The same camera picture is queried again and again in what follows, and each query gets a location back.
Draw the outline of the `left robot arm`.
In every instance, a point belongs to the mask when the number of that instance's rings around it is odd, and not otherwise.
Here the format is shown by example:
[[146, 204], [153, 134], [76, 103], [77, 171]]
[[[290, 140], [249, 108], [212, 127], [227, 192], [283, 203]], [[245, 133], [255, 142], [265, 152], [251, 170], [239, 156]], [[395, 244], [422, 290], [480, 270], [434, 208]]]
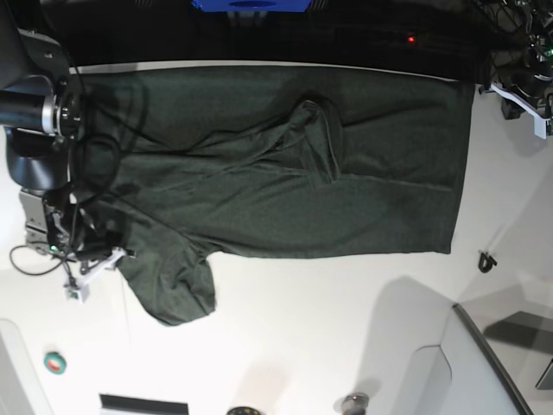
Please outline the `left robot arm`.
[[492, 48], [492, 72], [479, 93], [501, 98], [504, 119], [533, 118], [534, 134], [552, 135], [552, 2], [472, 1], [503, 42]]

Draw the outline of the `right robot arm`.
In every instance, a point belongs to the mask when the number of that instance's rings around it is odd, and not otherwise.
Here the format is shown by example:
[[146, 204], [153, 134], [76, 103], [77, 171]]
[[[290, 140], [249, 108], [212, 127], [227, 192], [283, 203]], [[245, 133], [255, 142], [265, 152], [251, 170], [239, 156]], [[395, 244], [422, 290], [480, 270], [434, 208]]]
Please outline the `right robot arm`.
[[18, 26], [1, 3], [1, 126], [6, 163], [20, 186], [25, 247], [58, 260], [70, 298], [134, 253], [113, 241], [91, 216], [114, 182], [118, 141], [87, 130], [86, 89], [64, 47]]

